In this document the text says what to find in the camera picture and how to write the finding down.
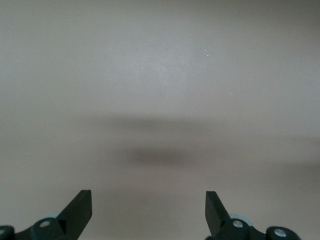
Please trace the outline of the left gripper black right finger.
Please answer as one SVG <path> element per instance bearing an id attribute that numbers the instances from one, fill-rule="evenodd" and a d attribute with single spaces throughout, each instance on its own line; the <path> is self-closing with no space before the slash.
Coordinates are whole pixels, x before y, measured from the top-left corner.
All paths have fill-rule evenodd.
<path id="1" fill-rule="evenodd" d="M 205 219 L 210 231 L 208 240 L 299 240 L 291 229 L 270 226 L 258 231 L 246 217 L 229 214 L 215 191 L 205 194 Z"/>

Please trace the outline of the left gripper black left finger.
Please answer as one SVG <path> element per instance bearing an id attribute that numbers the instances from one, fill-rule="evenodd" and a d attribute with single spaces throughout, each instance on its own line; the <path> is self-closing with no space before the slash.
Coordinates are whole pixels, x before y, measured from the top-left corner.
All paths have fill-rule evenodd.
<path id="1" fill-rule="evenodd" d="M 15 232 L 11 225 L 0 227 L 2 240 L 77 240 L 92 217 L 92 191 L 81 190 L 55 217 L 38 220 Z"/>

